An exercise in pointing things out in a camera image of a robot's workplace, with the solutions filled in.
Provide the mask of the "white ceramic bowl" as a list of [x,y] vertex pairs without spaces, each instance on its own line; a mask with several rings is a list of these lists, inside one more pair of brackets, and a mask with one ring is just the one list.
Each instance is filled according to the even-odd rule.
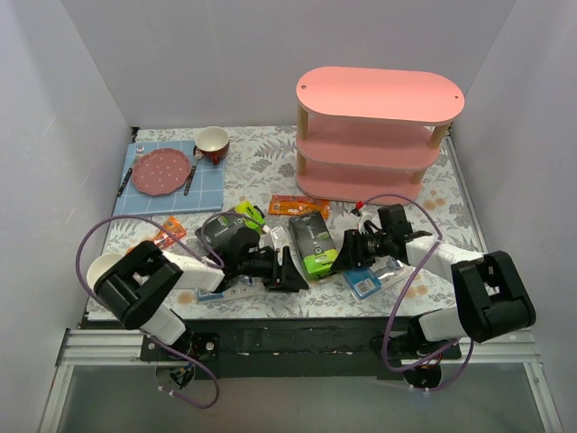
[[96,258],[87,270],[87,285],[91,290],[95,290],[97,280],[110,268],[118,263],[124,256],[119,253],[106,253]]

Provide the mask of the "orange long snack packet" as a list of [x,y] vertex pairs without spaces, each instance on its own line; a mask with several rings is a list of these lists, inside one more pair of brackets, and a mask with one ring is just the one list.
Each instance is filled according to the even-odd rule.
[[329,218],[330,202],[308,196],[273,195],[268,207],[268,214],[275,216],[303,216],[316,211],[324,219]]

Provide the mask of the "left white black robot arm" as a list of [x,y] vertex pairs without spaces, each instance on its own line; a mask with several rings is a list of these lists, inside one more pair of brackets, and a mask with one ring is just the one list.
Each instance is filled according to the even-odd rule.
[[194,332],[164,305],[180,282],[198,288],[202,283],[220,285],[240,276],[261,279],[269,291],[299,292],[309,288],[292,260],[290,249],[259,247],[260,235],[242,227],[220,252],[222,275],[212,267],[182,256],[170,259],[150,241],[144,241],[121,257],[92,284],[94,293],[126,329],[139,329],[160,342],[160,349],[174,361],[185,359]]

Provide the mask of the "pink dotted plate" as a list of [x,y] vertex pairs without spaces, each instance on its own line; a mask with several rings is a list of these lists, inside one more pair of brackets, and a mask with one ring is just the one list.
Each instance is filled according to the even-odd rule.
[[181,188],[189,172],[190,161],[184,152],[158,149],[145,154],[136,163],[132,183],[142,194],[164,196]]

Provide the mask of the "black green Gillette razor box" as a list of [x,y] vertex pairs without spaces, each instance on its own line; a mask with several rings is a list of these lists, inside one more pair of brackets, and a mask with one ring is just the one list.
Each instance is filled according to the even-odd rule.
[[210,245],[215,252],[221,253],[237,231],[245,226],[261,233],[262,227],[265,226],[265,220],[259,212],[254,216],[246,217],[220,215],[208,222],[204,228],[196,229],[195,235],[200,240],[201,232],[204,232],[205,243]]

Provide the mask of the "orange small razor packet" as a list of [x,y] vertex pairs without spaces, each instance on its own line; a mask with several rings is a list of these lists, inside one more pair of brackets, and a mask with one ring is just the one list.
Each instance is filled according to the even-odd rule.
[[152,242],[160,249],[167,249],[176,240],[181,240],[186,235],[187,230],[174,216],[170,216],[162,225],[162,229],[153,237]]

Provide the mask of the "aluminium frame rail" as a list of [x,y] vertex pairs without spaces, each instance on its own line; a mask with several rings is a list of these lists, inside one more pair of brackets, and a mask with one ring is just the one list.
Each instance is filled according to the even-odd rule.
[[446,356],[445,390],[389,373],[367,322],[220,322],[210,367],[221,396],[199,410],[162,392],[171,361],[136,332],[65,335],[43,432],[559,432],[563,426],[527,331]]

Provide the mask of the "left blue razor blister pack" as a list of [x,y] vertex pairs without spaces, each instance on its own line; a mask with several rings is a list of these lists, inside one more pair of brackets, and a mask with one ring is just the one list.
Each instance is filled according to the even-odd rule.
[[197,303],[207,304],[209,302],[227,301],[233,299],[243,299],[266,294],[264,286],[253,277],[242,276],[231,287],[221,292],[197,291]]

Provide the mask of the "red cup white inside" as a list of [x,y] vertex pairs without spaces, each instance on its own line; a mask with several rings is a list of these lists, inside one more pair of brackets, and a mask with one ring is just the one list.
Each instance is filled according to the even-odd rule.
[[195,144],[204,157],[217,166],[228,153],[230,136],[224,128],[209,126],[196,134]]

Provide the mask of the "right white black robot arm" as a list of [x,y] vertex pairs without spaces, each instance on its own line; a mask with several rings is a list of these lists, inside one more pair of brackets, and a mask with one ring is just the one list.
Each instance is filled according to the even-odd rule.
[[391,338],[399,352],[428,358],[449,341],[475,343],[504,336],[536,322],[536,311],[508,253],[478,253],[416,231],[401,205],[380,207],[374,225],[364,202],[355,205],[355,229],[345,231],[334,272],[369,268],[381,257],[414,272],[426,270],[453,286],[456,305],[412,317],[405,334]]

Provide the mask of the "black handled spoon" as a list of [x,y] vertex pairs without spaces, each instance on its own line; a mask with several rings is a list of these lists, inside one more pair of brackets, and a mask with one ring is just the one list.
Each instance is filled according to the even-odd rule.
[[197,169],[197,164],[203,157],[204,157],[203,153],[195,146],[193,149],[193,161],[191,163],[190,172],[188,174],[188,177],[186,179],[185,186],[184,186],[183,194],[185,196],[187,196],[189,191],[190,191],[192,181],[193,181],[196,169]]

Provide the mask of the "right blue razor blister pack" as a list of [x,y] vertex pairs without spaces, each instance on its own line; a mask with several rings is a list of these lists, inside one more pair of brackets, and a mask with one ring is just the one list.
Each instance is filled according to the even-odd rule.
[[374,263],[370,268],[359,268],[345,271],[343,278],[349,286],[353,297],[364,302],[381,290],[391,288],[408,278],[413,268],[400,261],[388,258]]

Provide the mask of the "pink three-tier shelf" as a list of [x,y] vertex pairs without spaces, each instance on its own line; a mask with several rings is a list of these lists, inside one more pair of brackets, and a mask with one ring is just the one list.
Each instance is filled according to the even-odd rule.
[[296,94],[298,187],[346,202],[416,198],[465,106],[449,78],[399,69],[320,67]]

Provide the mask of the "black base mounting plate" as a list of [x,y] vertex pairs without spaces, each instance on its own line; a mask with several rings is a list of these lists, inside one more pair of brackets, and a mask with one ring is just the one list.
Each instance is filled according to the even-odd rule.
[[400,380],[380,359],[385,318],[188,320],[177,350],[219,378],[366,376]]

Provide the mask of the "black handled fork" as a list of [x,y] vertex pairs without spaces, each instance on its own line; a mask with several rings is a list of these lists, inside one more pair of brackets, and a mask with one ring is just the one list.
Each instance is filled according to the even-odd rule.
[[142,145],[137,145],[135,148],[135,155],[133,157],[133,161],[132,161],[131,165],[129,166],[129,169],[125,173],[123,181],[122,181],[122,183],[121,183],[121,185],[117,191],[116,196],[118,198],[120,198],[123,195],[124,190],[125,190],[128,182],[129,182],[130,178],[132,177],[134,166],[143,156],[143,152],[144,152],[144,147]]

